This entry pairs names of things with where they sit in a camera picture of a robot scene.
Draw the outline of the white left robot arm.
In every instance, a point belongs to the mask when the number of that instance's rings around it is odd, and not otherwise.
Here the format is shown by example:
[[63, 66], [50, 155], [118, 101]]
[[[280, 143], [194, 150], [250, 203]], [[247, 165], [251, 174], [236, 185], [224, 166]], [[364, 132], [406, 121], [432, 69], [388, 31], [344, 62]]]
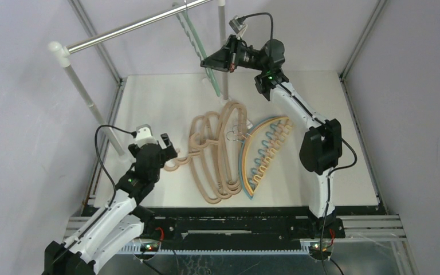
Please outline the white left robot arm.
[[46, 247], [44, 274], [98, 274], [127, 243], [155, 234], [154, 213], [141, 202], [158, 183], [164, 165], [178, 156], [169, 136], [160, 137], [165, 147], [148, 127], [136, 131], [129, 147], [135, 162], [114, 185], [112, 198], [70, 237]]

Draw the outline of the green wire hanger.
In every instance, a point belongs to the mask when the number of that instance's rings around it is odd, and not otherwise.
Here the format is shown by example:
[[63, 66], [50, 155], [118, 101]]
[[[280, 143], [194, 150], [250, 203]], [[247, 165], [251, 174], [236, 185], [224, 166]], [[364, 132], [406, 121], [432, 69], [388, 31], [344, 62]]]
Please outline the green wire hanger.
[[[175, 15], [177, 20], [179, 21], [185, 35], [187, 36], [191, 46], [194, 49], [195, 54], [199, 58], [200, 61], [202, 61], [204, 58], [206, 58], [206, 52], [203, 46], [203, 43], [200, 39], [199, 34], [197, 33], [197, 30], [190, 19], [187, 11], [182, 11]], [[217, 90], [217, 95], [219, 96], [219, 84], [217, 81], [217, 78], [213, 72], [212, 69], [209, 68], [203, 68], [206, 74], [206, 77], [213, 83], [214, 88]]]

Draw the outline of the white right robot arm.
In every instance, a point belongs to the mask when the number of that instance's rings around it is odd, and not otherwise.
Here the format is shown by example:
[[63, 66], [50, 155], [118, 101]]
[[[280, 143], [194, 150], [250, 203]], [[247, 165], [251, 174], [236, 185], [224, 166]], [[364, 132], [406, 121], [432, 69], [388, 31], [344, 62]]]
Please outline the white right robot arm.
[[259, 71], [254, 78], [257, 92], [303, 130], [299, 159], [304, 169], [315, 175], [308, 203], [308, 230], [311, 236], [324, 238], [336, 220], [331, 174], [343, 154], [341, 124], [319, 115], [299, 95], [282, 69], [284, 62], [285, 46], [281, 41], [268, 40], [261, 49], [255, 49], [230, 35], [220, 50], [201, 59], [200, 66], [229, 73], [239, 67]]

